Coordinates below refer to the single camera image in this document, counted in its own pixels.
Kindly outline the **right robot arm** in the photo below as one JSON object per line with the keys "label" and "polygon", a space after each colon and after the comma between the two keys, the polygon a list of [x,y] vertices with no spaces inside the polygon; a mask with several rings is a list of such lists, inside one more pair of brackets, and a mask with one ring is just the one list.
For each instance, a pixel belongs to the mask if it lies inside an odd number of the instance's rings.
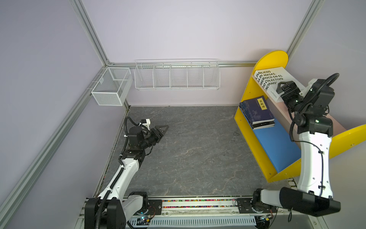
{"label": "right robot arm", "polygon": [[281,95],[292,122],[289,129],[291,142],[294,127],[301,145],[301,172],[296,189],[257,189],[251,205],[255,210],[279,207],[314,217],[340,212],[341,203],[334,200],[329,181],[329,151],[333,136],[333,121],[326,116],[329,103],[335,96],[331,87],[339,77],[334,73],[327,79],[316,79],[302,96],[293,81],[280,82]]}

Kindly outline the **black book orange title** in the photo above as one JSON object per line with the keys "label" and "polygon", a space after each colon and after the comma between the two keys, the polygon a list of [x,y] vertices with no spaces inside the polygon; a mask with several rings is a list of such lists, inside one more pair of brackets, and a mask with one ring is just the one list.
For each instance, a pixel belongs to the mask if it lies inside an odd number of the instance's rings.
{"label": "black book orange title", "polygon": [[275,122],[274,121],[270,121],[270,122],[263,122],[263,123],[258,123],[258,124],[252,124],[251,128],[253,130],[257,130],[257,129],[263,129],[263,128],[270,128],[270,127],[274,127],[275,126]]}

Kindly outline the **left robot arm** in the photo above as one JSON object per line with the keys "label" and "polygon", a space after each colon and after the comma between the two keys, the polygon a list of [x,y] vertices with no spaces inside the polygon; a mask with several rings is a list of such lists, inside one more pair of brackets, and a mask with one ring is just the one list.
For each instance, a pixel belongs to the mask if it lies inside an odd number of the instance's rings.
{"label": "left robot arm", "polygon": [[146,149],[153,149],[165,136],[169,126],[150,126],[149,119],[135,123],[129,116],[124,119],[125,143],[118,157],[119,168],[107,187],[85,204],[84,228],[132,228],[130,219],[135,213],[149,211],[148,195],[135,191],[124,200],[127,188],[148,156]]}

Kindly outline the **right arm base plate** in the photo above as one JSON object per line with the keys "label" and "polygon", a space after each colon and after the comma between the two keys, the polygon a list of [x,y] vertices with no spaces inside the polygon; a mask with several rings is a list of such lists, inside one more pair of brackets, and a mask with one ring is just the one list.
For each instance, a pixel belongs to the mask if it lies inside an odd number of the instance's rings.
{"label": "right arm base plate", "polygon": [[252,198],[237,198],[234,201],[234,205],[238,208],[240,214],[250,214],[250,213],[277,213],[277,207],[269,208],[268,205],[252,205]]}

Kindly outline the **dark blue thin book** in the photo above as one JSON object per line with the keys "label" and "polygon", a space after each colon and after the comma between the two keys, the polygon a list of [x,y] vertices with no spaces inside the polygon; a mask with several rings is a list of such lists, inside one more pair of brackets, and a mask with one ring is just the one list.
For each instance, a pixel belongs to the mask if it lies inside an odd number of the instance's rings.
{"label": "dark blue thin book", "polygon": [[239,107],[251,125],[275,120],[264,96],[244,100],[239,104]]}

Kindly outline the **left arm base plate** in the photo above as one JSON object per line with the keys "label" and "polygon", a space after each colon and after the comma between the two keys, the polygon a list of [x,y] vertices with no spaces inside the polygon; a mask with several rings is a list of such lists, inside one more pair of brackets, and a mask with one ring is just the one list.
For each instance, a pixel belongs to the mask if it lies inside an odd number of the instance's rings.
{"label": "left arm base plate", "polygon": [[163,210],[163,200],[162,199],[148,199],[148,204],[143,207],[142,210],[134,213],[134,216],[138,215],[161,215]]}

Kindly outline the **white paper file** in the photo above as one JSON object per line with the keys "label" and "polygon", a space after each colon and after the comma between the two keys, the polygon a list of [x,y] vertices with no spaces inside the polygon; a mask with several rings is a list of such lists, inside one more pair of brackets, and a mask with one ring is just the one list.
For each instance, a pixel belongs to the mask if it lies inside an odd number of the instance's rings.
{"label": "white paper file", "polygon": [[302,91],[305,89],[298,80],[296,80],[285,68],[277,67],[271,69],[257,70],[254,73],[254,79],[261,85],[261,87],[268,93],[274,102],[283,102],[281,94],[276,92],[277,86],[280,82],[293,81],[297,87]]}

